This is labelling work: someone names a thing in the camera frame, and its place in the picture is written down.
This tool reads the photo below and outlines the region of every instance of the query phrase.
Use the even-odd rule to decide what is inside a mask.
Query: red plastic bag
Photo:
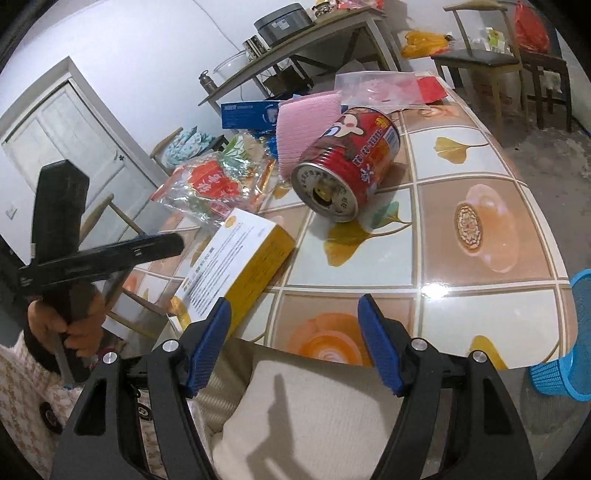
[[[515,11],[515,33],[521,48],[537,53],[548,53],[550,39],[542,20],[521,1],[517,2]]]

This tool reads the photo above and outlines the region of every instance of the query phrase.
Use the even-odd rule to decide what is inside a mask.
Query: pink sponge
[[[340,95],[336,92],[317,93],[281,104],[277,118],[277,151],[283,178],[290,177],[304,150],[340,116]]]

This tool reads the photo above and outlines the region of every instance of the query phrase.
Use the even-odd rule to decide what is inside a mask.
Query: yellow plastic bag
[[[434,53],[447,48],[448,41],[439,33],[411,30],[405,36],[407,45],[402,48],[402,56],[405,59],[419,59],[429,57]]]

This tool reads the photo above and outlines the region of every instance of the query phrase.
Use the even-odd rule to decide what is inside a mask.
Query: person's hand
[[[102,325],[105,321],[105,302],[100,294],[95,295],[90,304],[88,317],[68,325],[56,310],[36,300],[27,311],[29,328],[43,348],[53,353],[51,332],[66,333],[68,338],[64,346],[76,350],[76,356],[93,356],[103,337]]]

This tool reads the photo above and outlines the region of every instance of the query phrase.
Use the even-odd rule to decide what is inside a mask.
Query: table
[[[376,46],[378,53],[393,72],[398,71],[396,59],[401,58],[399,46],[385,24],[384,12],[371,7],[354,9],[346,13],[337,14],[330,19],[322,21],[303,32],[285,40],[279,46],[270,49],[263,56],[252,60],[246,67],[225,81],[218,89],[203,100],[199,106],[209,102],[212,108],[220,113],[217,100],[238,88],[248,80],[254,80],[263,95],[268,96],[267,90],[256,78],[261,72],[268,70],[281,60],[293,56],[296,52],[323,40],[338,32],[351,28],[365,27],[370,39]]]
[[[331,223],[291,189],[267,199],[259,214],[285,228],[296,252],[235,335],[370,365],[356,304],[371,293],[412,336],[455,355],[484,350],[499,369],[570,351],[576,312],[548,223],[511,159],[441,82],[449,95],[438,105],[392,114],[402,148],[357,220]],[[183,254],[140,265],[126,285],[160,305],[210,238],[180,215],[163,231],[183,236]]]

